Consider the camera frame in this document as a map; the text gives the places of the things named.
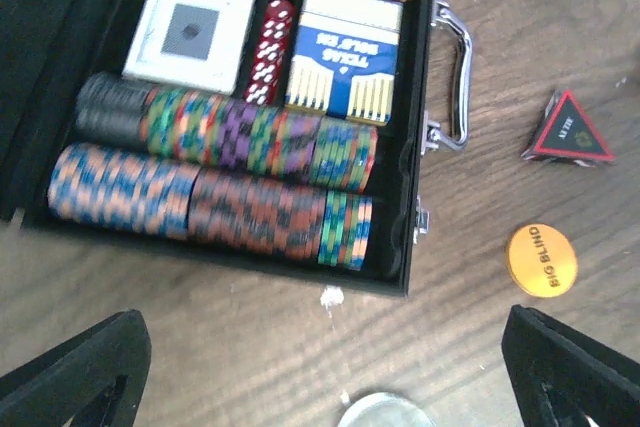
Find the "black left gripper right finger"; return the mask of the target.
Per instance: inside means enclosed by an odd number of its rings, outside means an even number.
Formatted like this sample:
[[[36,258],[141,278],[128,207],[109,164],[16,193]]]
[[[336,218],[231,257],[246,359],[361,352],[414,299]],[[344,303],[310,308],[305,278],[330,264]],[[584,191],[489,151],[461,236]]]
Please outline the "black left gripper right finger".
[[[511,307],[503,359],[526,426],[637,426],[639,364],[534,309]]]

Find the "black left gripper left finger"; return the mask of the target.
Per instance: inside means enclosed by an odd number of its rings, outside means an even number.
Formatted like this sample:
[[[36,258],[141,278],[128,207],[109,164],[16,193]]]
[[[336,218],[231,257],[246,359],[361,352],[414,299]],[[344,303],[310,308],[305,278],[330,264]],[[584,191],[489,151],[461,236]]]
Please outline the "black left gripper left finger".
[[[151,364],[142,314],[118,312],[1,377],[3,426],[131,426]]]

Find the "orange big blind button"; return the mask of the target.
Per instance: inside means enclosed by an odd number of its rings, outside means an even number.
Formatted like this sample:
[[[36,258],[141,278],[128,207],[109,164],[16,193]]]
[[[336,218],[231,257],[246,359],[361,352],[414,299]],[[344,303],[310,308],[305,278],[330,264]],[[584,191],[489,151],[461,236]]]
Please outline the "orange big blind button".
[[[513,281],[538,298],[565,294],[578,274],[577,256],[569,240],[543,223],[519,227],[507,243],[506,260]]]

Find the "blue orange chip row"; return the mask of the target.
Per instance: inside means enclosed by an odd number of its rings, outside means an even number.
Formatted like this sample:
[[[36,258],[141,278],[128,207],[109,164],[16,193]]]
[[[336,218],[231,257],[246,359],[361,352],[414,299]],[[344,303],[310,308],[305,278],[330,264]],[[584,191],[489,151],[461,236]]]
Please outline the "blue orange chip row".
[[[364,265],[373,201],[89,143],[58,157],[47,203],[61,219],[313,261]]]

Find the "red black triangular button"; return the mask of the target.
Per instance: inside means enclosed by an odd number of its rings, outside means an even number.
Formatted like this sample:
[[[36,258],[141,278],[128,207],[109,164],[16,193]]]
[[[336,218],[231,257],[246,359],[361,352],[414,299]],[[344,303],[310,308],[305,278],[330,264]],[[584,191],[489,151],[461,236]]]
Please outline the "red black triangular button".
[[[556,90],[552,94],[521,158],[580,167],[613,164],[616,160],[569,90]]]

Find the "clear round button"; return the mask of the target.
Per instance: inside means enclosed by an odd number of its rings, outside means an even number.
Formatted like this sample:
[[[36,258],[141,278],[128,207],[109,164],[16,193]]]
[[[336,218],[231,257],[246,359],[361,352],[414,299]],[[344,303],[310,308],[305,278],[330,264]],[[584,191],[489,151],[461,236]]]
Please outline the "clear round button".
[[[388,392],[377,392],[350,405],[337,426],[435,427],[435,423],[410,400]]]

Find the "mixed colour chip row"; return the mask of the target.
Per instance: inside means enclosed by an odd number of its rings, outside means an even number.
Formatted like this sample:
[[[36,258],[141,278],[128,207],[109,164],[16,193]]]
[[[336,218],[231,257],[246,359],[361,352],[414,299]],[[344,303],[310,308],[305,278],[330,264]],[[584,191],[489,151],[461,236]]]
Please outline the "mixed colour chip row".
[[[372,126],[101,72],[81,87],[76,129],[102,143],[202,166],[363,191]]]

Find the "white playing card deck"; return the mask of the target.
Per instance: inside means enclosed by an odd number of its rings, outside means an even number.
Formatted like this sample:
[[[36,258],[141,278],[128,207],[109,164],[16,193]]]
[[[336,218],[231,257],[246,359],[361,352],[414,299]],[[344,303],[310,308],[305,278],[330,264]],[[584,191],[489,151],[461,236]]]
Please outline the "white playing card deck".
[[[125,78],[230,95],[255,0],[145,0]]]

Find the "blue yellow card box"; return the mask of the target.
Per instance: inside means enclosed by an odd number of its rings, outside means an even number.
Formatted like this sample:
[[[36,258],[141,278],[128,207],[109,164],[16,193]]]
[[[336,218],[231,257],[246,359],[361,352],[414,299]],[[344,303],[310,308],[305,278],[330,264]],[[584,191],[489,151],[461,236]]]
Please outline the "blue yellow card box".
[[[285,105],[383,126],[391,120],[403,5],[303,0]]]

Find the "red dice row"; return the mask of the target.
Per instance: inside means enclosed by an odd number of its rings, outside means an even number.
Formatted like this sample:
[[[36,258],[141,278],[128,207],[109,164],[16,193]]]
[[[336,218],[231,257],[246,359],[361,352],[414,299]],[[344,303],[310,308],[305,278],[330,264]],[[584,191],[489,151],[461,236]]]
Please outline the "red dice row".
[[[244,94],[247,102],[268,105],[274,100],[293,18],[294,7],[288,0],[271,0],[268,3]]]

